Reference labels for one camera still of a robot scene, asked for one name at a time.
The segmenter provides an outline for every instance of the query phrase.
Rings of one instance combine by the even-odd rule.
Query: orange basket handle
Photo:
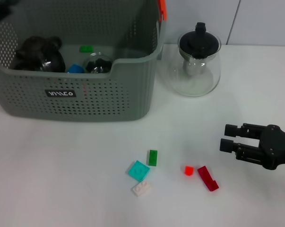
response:
[[[165,0],[158,0],[158,6],[159,6],[159,11],[160,11],[159,22],[161,22],[162,15],[163,15],[163,20],[166,21],[167,20],[167,12],[166,12]]]

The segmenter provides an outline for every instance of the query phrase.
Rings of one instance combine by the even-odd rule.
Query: basket label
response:
[[[74,90],[45,90],[48,97],[51,98],[70,98],[76,97]]]

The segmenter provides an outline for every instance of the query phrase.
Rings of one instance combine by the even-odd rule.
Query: lego brick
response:
[[[148,165],[149,166],[157,166],[157,153],[156,150],[150,150],[150,156],[148,159]]]
[[[139,161],[136,161],[133,167],[129,170],[129,175],[137,181],[141,182],[147,176],[149,171],[149,167]]]
[[[93,53],[93,46],[81,46],[79,51],[81,53]]]
[[[141,196],[141,195],[145,194],[147,191],[149,191],[151,188],[152,187],[151,187],[150,183],[148,183],[146,181],[142,181],[136,187],[134,187],[132,190],[135,193],[135,195]]]
[[[186,166],[184,169],[184,174],[187,176],[192,176],[194,173],[194,167]]]
[[[79,65],[73,64],[69,69],[68,73],[85,73],[84,68]]]
[[[219,188],[217,182],[212,179],[205,166],[199,168],[197,171],[210,192],[213,192],[214,190],[217,190]]]

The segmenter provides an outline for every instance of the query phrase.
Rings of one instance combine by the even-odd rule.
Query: glass teapot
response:
[[[197,23],[195,30],[179,37],[178,47],[168,70],[172,89],[185,96],[203,96],[214,90],[221,75],[220,39],[206,30],[205,23]]]

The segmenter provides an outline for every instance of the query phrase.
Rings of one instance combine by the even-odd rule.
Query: red lego brick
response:
[[[194,173],[194,167],[186,166],[184,170],[184,174],[187,176],[192,176]]]
[[[217,190],[219,188],[217,182],[212,179],[205,166],[199,168],[197,171],[210,192],[213,192],[214,190]]]

